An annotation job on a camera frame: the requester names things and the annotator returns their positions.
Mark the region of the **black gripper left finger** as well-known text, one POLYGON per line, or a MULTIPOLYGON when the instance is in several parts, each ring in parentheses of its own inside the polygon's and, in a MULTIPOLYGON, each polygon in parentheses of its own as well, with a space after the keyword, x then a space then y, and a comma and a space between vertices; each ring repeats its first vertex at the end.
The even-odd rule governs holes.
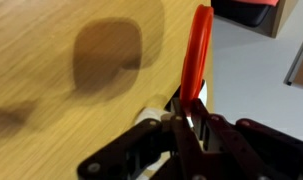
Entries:
POLYGON ((135 180, 173 147, 170 122, 147 118, 83 160, 77 175, 80 180, 135 180))

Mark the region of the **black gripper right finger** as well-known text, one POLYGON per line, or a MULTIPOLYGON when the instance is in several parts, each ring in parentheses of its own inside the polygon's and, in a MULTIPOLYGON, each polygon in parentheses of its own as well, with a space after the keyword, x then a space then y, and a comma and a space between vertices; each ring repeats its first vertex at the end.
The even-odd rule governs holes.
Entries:
POLYGON ((192 101, 191 116, 204 151, 229 156, 229 169, 251 180, 303 180, 302 140, 248 118, 231 124, 200 99, 192 101))

